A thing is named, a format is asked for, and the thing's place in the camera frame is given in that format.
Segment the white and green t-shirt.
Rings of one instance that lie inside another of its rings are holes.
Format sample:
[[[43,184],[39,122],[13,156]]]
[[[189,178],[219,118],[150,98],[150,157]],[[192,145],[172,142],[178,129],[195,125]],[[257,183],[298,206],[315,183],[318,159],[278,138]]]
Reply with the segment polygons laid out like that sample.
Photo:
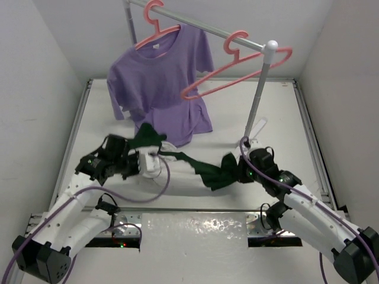
[[[168,188],[170,195],[202,196],[226,188],[238,180],[240,155],[236,152],[225,154],[218,165],[196,160],[180,151],[167,140],[167,135],[159,134],[146,122],[128,142],[131,148],[129,153],[138,152],[141,147],[159,147],[162,171],[154,179],[145,178],[139,173],[136,182],[140,186],[162,186]]]

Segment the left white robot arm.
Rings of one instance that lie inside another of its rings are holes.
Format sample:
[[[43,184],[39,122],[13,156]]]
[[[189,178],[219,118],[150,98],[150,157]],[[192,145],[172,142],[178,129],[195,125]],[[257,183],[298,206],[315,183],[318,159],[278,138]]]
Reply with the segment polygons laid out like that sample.
[[[59,283],[73,258],[99,233],[114,225],[119,206],[99,201],[79,224],[75,220],[96,191],[114,175],[138,174],[138,153],[130,154],[126,138],[110,134],[96,150],[80,159],[69,186],[40,223],[12,244],[12,262],[46,283]]]

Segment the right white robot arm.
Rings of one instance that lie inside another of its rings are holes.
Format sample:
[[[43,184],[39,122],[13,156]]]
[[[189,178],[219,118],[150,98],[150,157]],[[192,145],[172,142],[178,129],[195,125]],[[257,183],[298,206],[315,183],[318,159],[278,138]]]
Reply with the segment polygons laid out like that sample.
[[[294,174],[280,170],[266,148],[239,146],[243,182],[256,182],[277,198],[266,212],[273,231],[294,233],[333,264],[347,283],[363,283],[378,273],[378,232],[349,222],[315,197]]]

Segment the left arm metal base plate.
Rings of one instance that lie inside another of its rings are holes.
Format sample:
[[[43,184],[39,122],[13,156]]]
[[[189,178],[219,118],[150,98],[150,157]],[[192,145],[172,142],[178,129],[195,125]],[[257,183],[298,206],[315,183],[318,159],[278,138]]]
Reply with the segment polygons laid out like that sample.
[[[121,212],[114,218],[112,233],[115,238],[139,238],[142,229],[142,214]]]

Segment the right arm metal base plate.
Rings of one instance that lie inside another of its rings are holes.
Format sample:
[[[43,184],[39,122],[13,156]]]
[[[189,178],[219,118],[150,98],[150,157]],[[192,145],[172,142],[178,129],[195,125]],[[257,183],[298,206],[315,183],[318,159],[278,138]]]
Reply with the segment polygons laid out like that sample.
[[[295,234],[285,231],[276,230],[269,228],[266,221],[265,211],[251,211],[245,213],[246,228],[248,232],[248,237],[259,238],[259,237],[296,237]]]

